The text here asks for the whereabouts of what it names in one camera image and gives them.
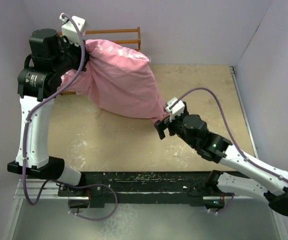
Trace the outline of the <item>pink pillowcase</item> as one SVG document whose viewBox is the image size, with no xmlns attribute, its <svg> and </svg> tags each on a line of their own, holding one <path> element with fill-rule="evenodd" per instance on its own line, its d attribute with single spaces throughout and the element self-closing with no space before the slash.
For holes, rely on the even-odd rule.
<svg viewBox="0 0 288 240">
<path fill-rule="evenodd" d="M 89 39 L 86 70 L 68 87 L 99 108 L 155 122 L 166 117 L 150 60 L 143 53 L 105 39 Z"/>
</svg>

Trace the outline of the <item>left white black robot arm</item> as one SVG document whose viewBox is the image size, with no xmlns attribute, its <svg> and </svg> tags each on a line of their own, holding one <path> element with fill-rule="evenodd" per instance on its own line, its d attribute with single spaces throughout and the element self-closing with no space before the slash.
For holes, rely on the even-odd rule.
<svg viewBox="0 0 288 240">
<path fill-rule="evenodd" d="M 75 196 L 85 194 L 81 172 L 71 169 L 64 159 L 48 154 L 48 129 L 61 77 L 70 70 L 85 71 L 89 55 L 79 31 L 38 29 L 29 38 L 31 53 L 17 77 L 21 106 L 21 137 L 17 156 L 7 171 L 69 185 Z"/>
</svg>

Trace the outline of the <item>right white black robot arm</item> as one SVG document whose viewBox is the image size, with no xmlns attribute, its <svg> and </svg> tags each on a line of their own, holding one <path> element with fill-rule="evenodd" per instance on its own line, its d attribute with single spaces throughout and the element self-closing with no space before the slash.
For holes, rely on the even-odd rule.
<svg viewBox="0 0 288 240">
<path fill-rule="evenodd" d="M 214 171 L 206 183 L 210 195 L 224 192 L 263 200 L 272 210 L 288 217 L 288 171 L 239 150 L 227 138 L 209 131 L 197 114 L 185 113 L 173 120 L 166 117 L 155 122 L 154 127 L 160 139 L 165 138 L 164 131 L 168 130 L 170 136 L 178 136 L 203 159 L 243 174 L 236 177 Z"/>
</svg>

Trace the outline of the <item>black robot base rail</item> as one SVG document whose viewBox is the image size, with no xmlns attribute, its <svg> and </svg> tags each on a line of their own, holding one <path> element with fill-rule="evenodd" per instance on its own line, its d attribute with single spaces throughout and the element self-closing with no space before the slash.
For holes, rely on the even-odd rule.
<svg viewBox="0 0 288 240">
<path fill-rule="evenodd" d="M 185 204 L 192 207 L 224 206 L 231 193 L 221 192 L 209 181 L 218 171 L 84 171 L 82 188 L 60 184 L 58 194 L 85 197 L 91 208 L 105 204 Z"/>
</svg>

